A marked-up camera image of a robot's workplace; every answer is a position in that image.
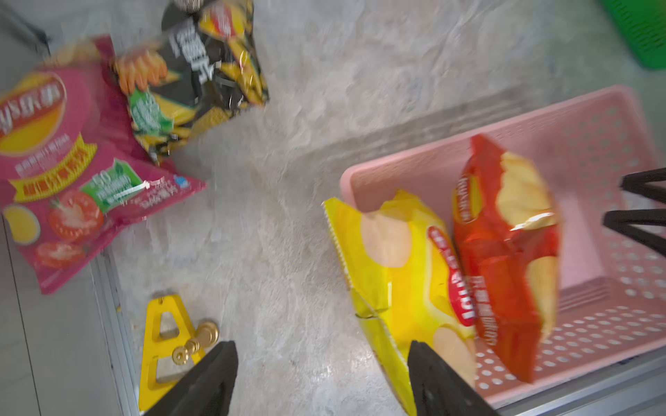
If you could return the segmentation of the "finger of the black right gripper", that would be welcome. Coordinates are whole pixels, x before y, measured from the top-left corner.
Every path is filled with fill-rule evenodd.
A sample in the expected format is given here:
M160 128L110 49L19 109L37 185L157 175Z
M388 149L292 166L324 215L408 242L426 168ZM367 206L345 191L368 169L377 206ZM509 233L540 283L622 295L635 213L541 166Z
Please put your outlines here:
M662 257L665 256L665 237L643 227L665 227L665 210L609 211L603 218L603 226L641 244Z
M658 168L624 176L620 183L623 191L643 196L661 204L666 203L665 183L666 168Z

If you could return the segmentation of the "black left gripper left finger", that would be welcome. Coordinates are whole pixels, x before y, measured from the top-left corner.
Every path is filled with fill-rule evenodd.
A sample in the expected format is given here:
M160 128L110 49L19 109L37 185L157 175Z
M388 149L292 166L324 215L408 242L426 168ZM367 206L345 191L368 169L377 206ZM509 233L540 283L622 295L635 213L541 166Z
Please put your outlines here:
M235 342L222 341L145 415L227 416L238 369L239 356Z

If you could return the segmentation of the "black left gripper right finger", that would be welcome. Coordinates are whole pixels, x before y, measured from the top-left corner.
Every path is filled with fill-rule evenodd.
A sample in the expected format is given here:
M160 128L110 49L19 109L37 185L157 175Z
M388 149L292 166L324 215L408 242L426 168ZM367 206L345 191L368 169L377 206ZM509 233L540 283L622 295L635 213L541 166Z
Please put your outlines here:
M408 368L418 416L499 416L427 343L412 341Z

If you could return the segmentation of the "pink plastic basket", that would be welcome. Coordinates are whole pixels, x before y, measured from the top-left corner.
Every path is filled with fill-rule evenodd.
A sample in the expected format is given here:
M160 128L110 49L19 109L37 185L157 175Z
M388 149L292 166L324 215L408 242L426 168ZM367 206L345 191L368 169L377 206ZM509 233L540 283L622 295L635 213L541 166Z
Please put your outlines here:
M480 394L500 407L665 344L665 259L605 228L607 211L650 209L624 176L658 168L639 101L614 86L482 128L531 159L563 211L560 315L532 384L477 346Z

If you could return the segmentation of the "red chips bag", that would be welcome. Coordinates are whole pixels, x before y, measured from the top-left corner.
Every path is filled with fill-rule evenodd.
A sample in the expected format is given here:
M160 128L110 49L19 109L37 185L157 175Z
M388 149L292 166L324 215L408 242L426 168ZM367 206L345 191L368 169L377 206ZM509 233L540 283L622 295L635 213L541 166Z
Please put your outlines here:
M487 135L470 145L453 192L454 242L477 334L512 375L532 383L557 320L561 216L530 159Z

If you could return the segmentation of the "yellow chips bag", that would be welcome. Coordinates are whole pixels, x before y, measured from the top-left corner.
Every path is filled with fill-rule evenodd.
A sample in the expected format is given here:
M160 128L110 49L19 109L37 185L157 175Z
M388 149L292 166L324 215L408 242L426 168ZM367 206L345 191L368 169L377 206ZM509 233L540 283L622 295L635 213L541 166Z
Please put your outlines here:
M399 191L372 213L340 199L323 204L357 319L407 414L413 341L426 343L475 383L475 307L443 221Z

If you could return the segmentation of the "green plastic basket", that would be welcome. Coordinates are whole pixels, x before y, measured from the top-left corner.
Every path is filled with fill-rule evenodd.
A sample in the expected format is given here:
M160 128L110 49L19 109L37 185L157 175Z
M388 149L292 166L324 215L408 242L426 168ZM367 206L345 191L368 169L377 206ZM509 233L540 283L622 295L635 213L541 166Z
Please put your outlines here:
M638 61L665 69L665 0L601 0Z

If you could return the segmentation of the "magenta chips bag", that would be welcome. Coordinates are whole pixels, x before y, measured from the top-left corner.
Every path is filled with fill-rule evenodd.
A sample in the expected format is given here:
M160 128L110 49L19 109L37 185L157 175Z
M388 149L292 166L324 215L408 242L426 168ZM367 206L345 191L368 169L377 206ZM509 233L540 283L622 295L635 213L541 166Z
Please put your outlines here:
M1 96L1 213L45 295L122 230L205 188L135 140L113 57L109 36L91 38Z

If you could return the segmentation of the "black snack bag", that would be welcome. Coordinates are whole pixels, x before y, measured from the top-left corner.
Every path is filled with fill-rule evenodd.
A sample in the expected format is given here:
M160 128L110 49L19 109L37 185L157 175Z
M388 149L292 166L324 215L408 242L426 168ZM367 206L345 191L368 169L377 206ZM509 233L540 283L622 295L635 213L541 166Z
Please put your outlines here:
M211 1L114 59L135 140L155 164L269 102L253 29L252 1Z

